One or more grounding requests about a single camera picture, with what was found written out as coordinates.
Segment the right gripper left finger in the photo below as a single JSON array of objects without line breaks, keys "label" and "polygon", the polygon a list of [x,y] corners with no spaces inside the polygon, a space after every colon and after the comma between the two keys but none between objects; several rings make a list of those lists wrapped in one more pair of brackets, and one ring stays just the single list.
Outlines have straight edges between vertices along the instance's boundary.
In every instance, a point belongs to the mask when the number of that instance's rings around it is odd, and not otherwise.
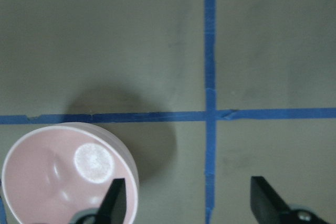
[{"label": "right gripper left finger", "polygon": [[99,208],[77,212],[69,223],[123,223],[127,211],[125,178],[112,181]]}]

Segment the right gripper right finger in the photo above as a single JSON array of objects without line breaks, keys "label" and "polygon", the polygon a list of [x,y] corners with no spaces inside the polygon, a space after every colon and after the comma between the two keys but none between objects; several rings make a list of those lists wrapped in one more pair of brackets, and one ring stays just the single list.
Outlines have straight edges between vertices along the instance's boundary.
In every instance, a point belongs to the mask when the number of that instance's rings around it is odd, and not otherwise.
[{"label": "right gripper right finger", "polygon": [[312,211],[290,207],[262,176],[250,179],[250,208],[258,223],[326,223]]}]

